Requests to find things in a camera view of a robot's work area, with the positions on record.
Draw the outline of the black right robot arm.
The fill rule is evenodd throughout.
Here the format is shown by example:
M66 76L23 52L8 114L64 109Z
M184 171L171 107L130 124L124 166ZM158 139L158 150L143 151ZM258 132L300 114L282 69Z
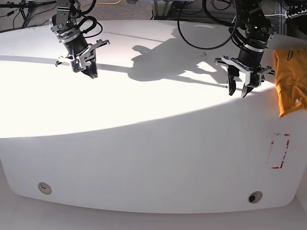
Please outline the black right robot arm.
M74 73L81 72L92 79L98 77L95 51L109 44L108 40L101 39L95 44L90 44L86 41L89 36L84 36L96 26L103 30L97 19L88 15L95 4L94 0L87 10L82 11L77 0L59 0L57 14L49 20L51 31L68 51L67 56L59 57L55 65L67 63Z

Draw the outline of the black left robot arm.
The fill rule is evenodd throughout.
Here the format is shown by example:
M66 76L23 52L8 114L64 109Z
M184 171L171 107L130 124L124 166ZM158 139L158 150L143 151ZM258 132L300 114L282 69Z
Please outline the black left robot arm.
M272 67L262 67L260 64L267 44L272 40L275 30L270 20L265 17L259 0L232 0L230 2L236 11L235 21L233 23L215 18L207 10L207 1L202 1L203 12L213 21L228 27L230 36L218 46L205 48L195 46L188 42L180 28L182 11L178 13L177 28L181 38L193 48L214 50L232 41L240 49L237 58L223 56L221 58L217 57L214 61L227 67L230 96L236 91L235 77L238 77L240 72L245 74L245 83L241 92L241 97L244 98L254 88L261 86L261 83L265 81L265 74L275 75Z

